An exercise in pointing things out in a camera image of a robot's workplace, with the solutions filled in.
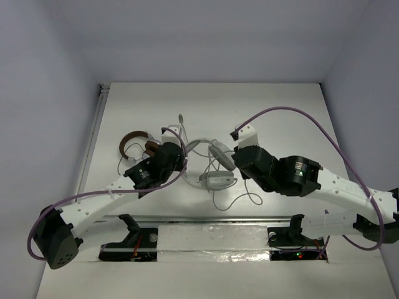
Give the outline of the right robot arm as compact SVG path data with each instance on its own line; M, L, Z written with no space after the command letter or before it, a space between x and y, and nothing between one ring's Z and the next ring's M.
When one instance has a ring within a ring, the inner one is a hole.
M264 192L311 198L339 206L341 213L291 217L291 238L318 239L328 235L361 235L367 240L398 241L398 196L377 191L334 174L303 156L277 159L260 146L235 147L235 166Z

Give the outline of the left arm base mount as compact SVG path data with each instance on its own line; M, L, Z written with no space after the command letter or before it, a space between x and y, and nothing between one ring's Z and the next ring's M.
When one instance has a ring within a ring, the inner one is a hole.
M125 223L128 234L120 242L101 245L99 260L102 262L156 262L158 228L141 228L129 214L121 214L118 218Z

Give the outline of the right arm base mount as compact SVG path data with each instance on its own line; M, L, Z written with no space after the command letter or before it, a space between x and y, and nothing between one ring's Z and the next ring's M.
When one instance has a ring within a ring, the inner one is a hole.
M271 261L321 260L328 261L323 237L310 239L301 232L303 214L291 217L288 226L269 227L267 245Z

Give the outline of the white over-ear headphones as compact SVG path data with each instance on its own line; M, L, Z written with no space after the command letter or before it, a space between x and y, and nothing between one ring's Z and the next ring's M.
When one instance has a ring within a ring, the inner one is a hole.
M193 151L201 143L208 144L209 166L195 181L191 181L187 173L184 172L182 178L185 183L207 191L219 191L232 186L236 182L233 173L236 169L232 158L233 151L216 139L197 138L188 142L186 145L187 152ZM210 170L212 163L215 161L224 170Z

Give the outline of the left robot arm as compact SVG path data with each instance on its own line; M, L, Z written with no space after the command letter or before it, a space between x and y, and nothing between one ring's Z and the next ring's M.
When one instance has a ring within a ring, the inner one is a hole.
M187 165L185 146L166 142L155 154L134 165L100 191L86 192L44 208L28 240L35 242L41 259L53 269L71 262L83 244L81 234L94 222L118 207L161 190L175 182Z

